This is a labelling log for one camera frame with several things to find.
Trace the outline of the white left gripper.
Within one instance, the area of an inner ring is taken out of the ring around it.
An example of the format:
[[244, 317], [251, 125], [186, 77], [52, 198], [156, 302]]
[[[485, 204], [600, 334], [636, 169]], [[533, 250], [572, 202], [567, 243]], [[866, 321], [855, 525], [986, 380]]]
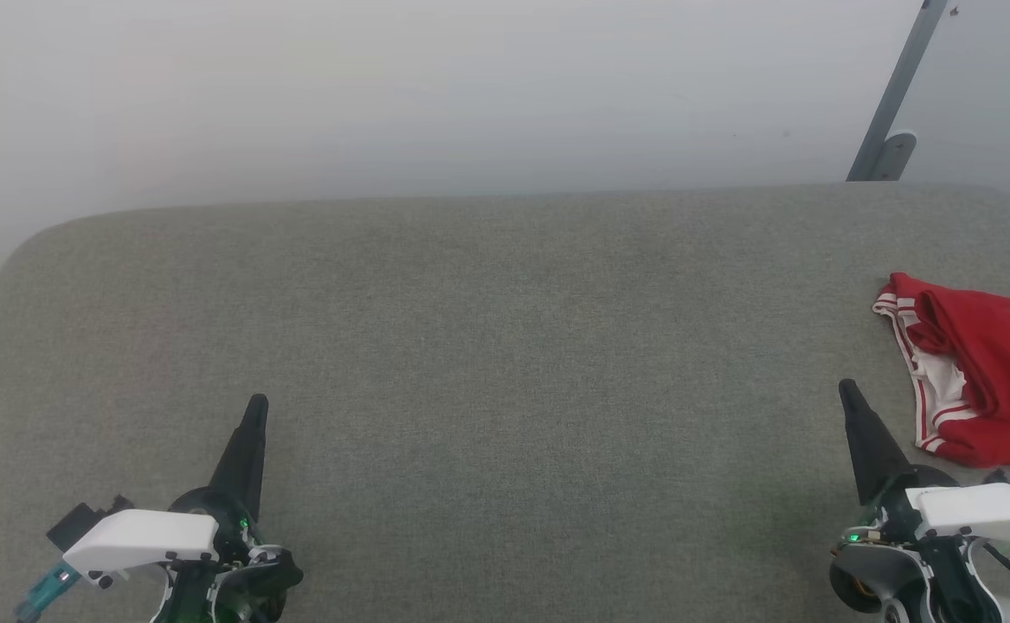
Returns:
[[251, 395], [209, 486], [165, 511], [134, 509], [119, 498], [64, 549], [64, 563], [101, 590], [125, 572], [164, 572], [153, 622], [279, 620], [304, 573], [290, 549], [258, 529], [268, 409], [266, 395]]

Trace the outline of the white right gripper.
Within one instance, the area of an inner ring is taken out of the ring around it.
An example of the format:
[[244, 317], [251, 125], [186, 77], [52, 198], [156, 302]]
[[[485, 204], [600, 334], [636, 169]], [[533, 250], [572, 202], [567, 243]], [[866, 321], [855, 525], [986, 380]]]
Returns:
[[850, 378], [838, 383], [858, 504], [858, 611], [880, 622], [1010, 622], [1010, 598], [976, 565], [1010, 572], [1010, 482], [923, 484]]

